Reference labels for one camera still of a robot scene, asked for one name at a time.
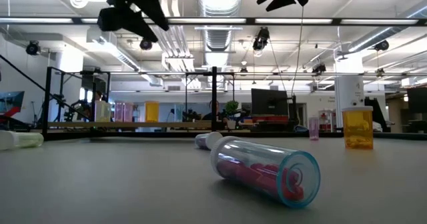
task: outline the clear plastic tube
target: clear plastic tube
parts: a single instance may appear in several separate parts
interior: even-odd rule
[[[0,131],[0,151],[39,147],[44,138],[40,133],[16,133]]]
[[[223,178],[239,181],[293,208],[310,204],[320,186],[319,166],[309,153],[238,137],[217,141],[211,164]]]
[[[211,150],[214,144],[221,138],[221,133],[215,131],[212,133],[203,133],[195,137],[194,144],[200,149]]]

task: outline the white pillar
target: white pillar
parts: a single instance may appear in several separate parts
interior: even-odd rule
[[[354,53],[346,56],[346,60],[336,60],[337,73],[363,73],[362,56]],[[335,78],[336,127],[344,126],[342,109],[347,107],[365,106],[364,84],[362,76],[341,76]]]
[[[65,72],[76,72],[83,70],[83,53],[74,47],[69,47],[60,53],[56,53],[56,68]],[[64,76],[64,82],[62,94],[67,104],[72,104],[79,100],[81,79],[76,77],[70,77],[70,75]],[[51,81],[51,93],[59,94],[59,87],[61,82],[61,75],[53,70],[52,81]],[[52,100],[49,104],[49,121],[53,121],[58,114],[58,105],[55,100]]]

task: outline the white ceiling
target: white ceiling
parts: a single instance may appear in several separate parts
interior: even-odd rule
[[[399,13],[411,8],[415,4],[424,0],[310,0],[304,7],[304,17],[395,17]],[[269,1],[262,5],[257,5],[256,0],[243,0],[240,8],[240,16],[242,17],[300,17],[302,8],[299,5],[284,7],[272,12],[265,11]],[[73,16],[80,15],[86,17],[96,17],[101,8],[107,7],[106,3],[89,3],[85,8],[74,9],[70,7],[69,0],[10,0],[11,16]],[[190,17],[198,16],[197,0],[179,0],[179,10],[181,15]],[[0,0],[0,15],[8,15],[7,0]],[[82,47],[91,50],[93,49],[86,43],[86,32],[88,26],[37,26],[37,25],[14,25],[11,26],[13,31],[20,33],[60,33]],[[341,27],[340,39],[341,42],[354,41],[363,35],[374,30],[375,27]],[[256,71],[273,71],[276,69],[276,62],[272,52],[274,53],[278,65],[281,69],[289,68],[289,71],[294,71],[297,64],[298,44],[289,43],[289,41],[299,41],[300,27],[278,27],[271,26],[270,37],[273,45],[268,45],[264,49],[264,54],[261,57],[254,58],[252,51],[246,51],[238,40],[251,41],[254,35],[258,32],[259,27],[245,26],[241,31],[235,31],[234,44],[232,51],[236,53],[230,55],[230,65],[236,71],[242,66],[241,61],[248,62],[248,70],[256,67]],[[388,39],[390,49],[393,49],[401,44],[411,41],[421,35],[426,34],[425,27],[413,27]],[[195,66],[199,67],[203,63],[202,36],[200,31],[195,31],[192,26],[184,27],[185,36],[189,43],[191,54],[195,57]],[[141,51],[139,49],[139,41],[135,42],[134,47],[127,44],[128,39],[136,40],[137,36],[120,30],[117,32],[120,45],[133,55],[135,59],[141,61],[145,69],[150,71],[161,70],[161,50],[155,46],[151,51]],[[299,58],[299,66],[306,64],[310,59],[323,51],[322,48],[327,48],[333,43],[338,42],[337,27],[303,27],[302,30],[301,52]],[[317,49],[314,48],[314,43],[318,42]],[[371,70],[393,61],[401,60],[405,57],[427,50],[427,39],[421,39],[411,45],[408,45],[399,50],[390,52],[381,58],[373,59],[365,62],[366,70]],[[98,65],[103,68],[122,70],[123,65],[112,55],[108,53],[94,52],[94,55],[102,60]],[[364,53],[364,60],[373,58],[376,53],[367,51]],[[327,67],[332,71],[332,59],[327,60]],[[427,65],[427,61],[419,61],[409,63],[407,66],[400,67],[394,71],[405,71],[410,67],[418,67]]]

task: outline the orange container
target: orange container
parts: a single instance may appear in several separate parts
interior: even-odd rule
[[[145,122],[159,122],[159,102],[145,102]]]
[[[344,141],[347,149],[373,149],[372,107],[342,109]]]

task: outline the black monitor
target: black monitor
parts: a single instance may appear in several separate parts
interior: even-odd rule
[[[21,111],[23,100],[23,91],[0,93],[0,114],[8,112],[14,107],[17,107],[18,111]]]
[[[427,113],[427,88],[409,88],[408,105],[411,113]]]
[[[289,115],[286,91],[252,89],[252,115]]]

